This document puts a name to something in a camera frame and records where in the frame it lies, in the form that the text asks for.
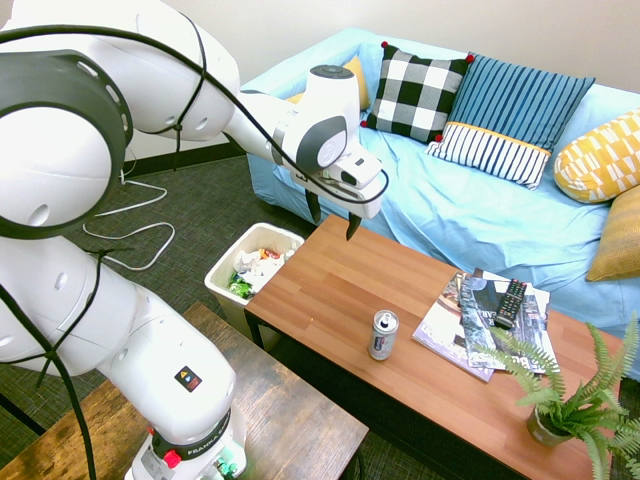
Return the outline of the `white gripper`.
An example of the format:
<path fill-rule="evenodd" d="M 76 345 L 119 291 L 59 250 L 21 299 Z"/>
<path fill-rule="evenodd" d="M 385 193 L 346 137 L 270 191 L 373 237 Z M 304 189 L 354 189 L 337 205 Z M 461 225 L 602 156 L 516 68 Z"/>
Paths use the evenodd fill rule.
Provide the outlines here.
<path fill-rule="evenodd" d="M 311 218 L 315 224 L 321 220 L 319 198 L 333 202 L 349 211 L 345 239 L 351 240 L 361 225 L 362 218 L 374 218 L 381 208 L 382 195 L 387 189 L 387 174 L 381 171 L 371 183 L 355 187 L 344 181 L 294 173 L 293 181 L 302 186 Z"/>

